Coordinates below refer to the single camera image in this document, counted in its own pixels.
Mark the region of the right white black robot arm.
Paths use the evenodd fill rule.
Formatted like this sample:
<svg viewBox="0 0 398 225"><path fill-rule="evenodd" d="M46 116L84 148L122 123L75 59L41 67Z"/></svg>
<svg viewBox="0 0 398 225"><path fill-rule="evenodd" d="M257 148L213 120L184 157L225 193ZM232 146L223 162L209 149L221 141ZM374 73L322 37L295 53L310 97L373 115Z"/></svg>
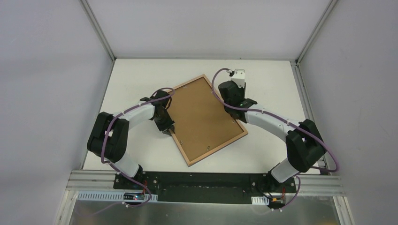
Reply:
<svg viewBox="0 0 398 225"><path fill-rule="evenodd" d="M288 178L307 172L326 153L312 120L302 122L265 112L256 101L245 98L245 89L233 81L218 86L225 111L235 120L258 126L286 143L287 157L267 174L267 188L278 192Z"/></svg>

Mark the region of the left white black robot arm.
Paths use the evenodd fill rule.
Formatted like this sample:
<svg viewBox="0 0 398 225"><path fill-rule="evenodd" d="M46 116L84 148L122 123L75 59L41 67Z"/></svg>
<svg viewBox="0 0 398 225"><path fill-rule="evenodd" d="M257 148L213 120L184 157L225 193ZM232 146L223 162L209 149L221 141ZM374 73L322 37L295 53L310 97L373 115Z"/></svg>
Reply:
<svg viewBox="0 0 398 225"><path fill-rule="evenodd" d="M110 164L125 174L125 183L131 189L139 189L143 177L139 174L142 166L126 152L129 131L141 122L151 120L160 132L171 135L175 131L175 122L168 109L174 93L172 88L161 88L128 109L116 113L101 112L95 120L87 150L100 157L103 164Z"/></svg>

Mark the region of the wooden picture frame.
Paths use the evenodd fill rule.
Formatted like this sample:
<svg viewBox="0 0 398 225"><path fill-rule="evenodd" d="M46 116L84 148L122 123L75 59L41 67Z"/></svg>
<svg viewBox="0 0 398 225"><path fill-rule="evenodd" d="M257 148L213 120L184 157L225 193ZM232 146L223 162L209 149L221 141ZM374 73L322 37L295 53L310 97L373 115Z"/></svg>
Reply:
<svg viewBox="0 0 398 225"><path fill-rule="evenodd" d="M171 132L186 164L192 166L248 135L244 125L231 118L217 100L206 75L174 88L167 112L174 123Z"/></svg>

